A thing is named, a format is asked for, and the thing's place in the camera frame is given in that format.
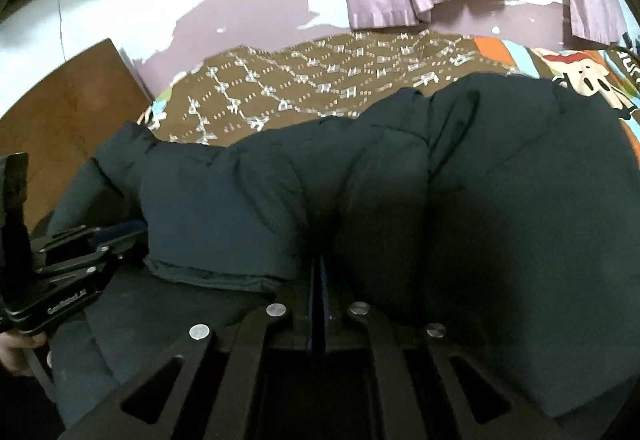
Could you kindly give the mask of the person left hand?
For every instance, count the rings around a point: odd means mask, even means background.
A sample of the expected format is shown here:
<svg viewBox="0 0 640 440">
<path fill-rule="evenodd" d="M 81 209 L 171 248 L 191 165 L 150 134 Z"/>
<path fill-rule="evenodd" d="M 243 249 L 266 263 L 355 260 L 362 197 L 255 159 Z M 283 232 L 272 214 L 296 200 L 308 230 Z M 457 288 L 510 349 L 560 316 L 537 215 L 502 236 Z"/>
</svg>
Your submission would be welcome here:
<svg viewBox="0 0 640 440">
<path fill-rule="evenodd" d="M 24 351 L 39 348 L 46 342 L 47 335 L 44 333 L 28 336 L 16 330 L 3 332 L 0 335 L 1 365 L 12 375 L 32 376 Z"/>
</svg>

